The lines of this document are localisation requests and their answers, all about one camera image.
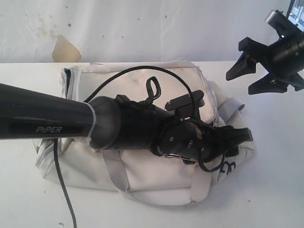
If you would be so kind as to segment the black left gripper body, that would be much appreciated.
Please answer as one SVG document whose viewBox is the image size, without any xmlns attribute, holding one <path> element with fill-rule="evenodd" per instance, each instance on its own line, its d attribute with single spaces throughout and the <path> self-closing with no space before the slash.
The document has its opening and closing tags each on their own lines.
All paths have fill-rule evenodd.
<svg viewBox="0 0 304 228">
<path fill-rule="evenodd" d="M 154 155 L 170 154 L 196 162 L 210 162 L 225 152 L 227 126 L 214 127 L 196 119 L 163 120 L 154 139 Z"/>
</svg>

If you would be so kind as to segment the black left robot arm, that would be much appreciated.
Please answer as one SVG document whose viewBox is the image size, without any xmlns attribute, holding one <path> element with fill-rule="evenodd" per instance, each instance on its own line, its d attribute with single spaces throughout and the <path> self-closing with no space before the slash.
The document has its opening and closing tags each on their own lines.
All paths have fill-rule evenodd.
<svg viewBox="0 0 304 228">
<path fill-rule="evenodd" d="M 248 128 L 214 127 L 192 118 L 191 112 L 204 105 L 203 96 L 197 90 L 161 109 L 150 100 L 135 102 L 125 95 L 82 103 L 2 84 L 0 137 L 89 138 L 93 149 L 148 150 L 199 163 L 234 154 L 241 143 L 252 141 Z"/>
</svg>

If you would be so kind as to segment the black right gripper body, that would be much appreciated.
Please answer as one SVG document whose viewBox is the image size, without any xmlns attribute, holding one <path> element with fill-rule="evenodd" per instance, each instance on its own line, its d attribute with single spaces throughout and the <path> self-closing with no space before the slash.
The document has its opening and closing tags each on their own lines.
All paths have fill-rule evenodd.
<svg viewBox="0 0 304 228">
<path fill-rule="evenodd" d="M 267 47 L 264 67 L 285 83 L 303 83 L 298 74 L 304 68 L 304 37 L 292 35 Z"/>
</svg>

